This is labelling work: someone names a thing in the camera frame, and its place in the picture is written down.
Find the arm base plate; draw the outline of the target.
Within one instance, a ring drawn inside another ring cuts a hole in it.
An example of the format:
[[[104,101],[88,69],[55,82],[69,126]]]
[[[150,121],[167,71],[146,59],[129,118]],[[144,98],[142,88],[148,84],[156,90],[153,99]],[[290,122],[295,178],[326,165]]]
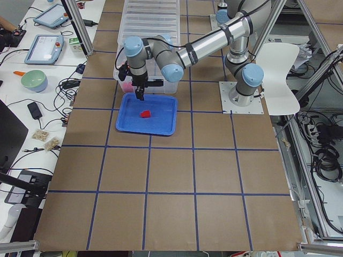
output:
[[[224,114],[262,115],[264,113],[258,89],[250,96],[236,91],[235,81],[220,81],[220,97]]]

